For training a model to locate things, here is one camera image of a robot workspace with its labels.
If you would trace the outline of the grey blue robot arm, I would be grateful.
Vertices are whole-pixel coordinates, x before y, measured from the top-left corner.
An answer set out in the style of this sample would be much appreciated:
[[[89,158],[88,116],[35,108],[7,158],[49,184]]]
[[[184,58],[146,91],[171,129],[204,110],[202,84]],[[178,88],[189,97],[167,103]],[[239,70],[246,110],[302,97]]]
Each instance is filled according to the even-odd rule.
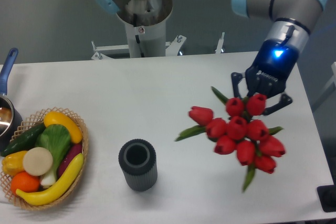
[[[132,58],[176,55],[177,43],[166,45],[166,20],[172,12],[172,0],[95,0],[107,13],[124,23],[129,54]],[[292,103],[285,93],[287,79],[303,51],[328,0],[231,0],[235,14],[267,17],[273,25],[255,60],[243,73],[231,75],[233,92],[246,81],[248,97],[263,94],[280,96],[277,104],[265,108],[272,114]]]

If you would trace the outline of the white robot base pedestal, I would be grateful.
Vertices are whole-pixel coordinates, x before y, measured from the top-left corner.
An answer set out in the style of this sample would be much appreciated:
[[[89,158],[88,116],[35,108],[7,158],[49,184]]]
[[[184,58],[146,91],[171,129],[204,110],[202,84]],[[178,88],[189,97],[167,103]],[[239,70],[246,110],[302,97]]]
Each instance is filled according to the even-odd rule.
[[[166,21],[172,0],[95,0],[124,23],[131,58],[176,56],[186,38],[178,35],[166,46]]]

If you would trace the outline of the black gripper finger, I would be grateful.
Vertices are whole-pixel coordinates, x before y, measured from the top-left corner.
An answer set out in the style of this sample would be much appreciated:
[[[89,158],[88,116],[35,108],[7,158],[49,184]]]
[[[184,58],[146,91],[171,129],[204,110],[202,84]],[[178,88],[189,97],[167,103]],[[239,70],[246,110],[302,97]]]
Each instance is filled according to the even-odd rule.
[[[233,94],[235,98],[244,98],[244,96],[241,96],[239,91],[239,84],[240,82],[245,79],[244,73],[239,72],[233,72],[230,75],[231,81],[232,81],[232,87],[233,87]]]
[[[263,115],[273,114],[273,113],[283,109],[284,107],[286,107],[290,104],[292,104],[292,97],[290,97],[286,93],[282,93],[280,95],[278,103],[273,105],[273,106],[265,108],[265,110],[263,112]]]

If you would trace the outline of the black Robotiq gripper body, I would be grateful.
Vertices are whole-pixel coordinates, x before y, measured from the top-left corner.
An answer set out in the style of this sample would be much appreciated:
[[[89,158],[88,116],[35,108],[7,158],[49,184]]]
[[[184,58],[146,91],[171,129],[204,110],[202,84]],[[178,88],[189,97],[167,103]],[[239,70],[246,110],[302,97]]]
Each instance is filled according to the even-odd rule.
[[[264,41],[252,65],[245,71],[247,96],[259,93],[272,98],[284,92],[298,57],[296,48],[272,39]]]

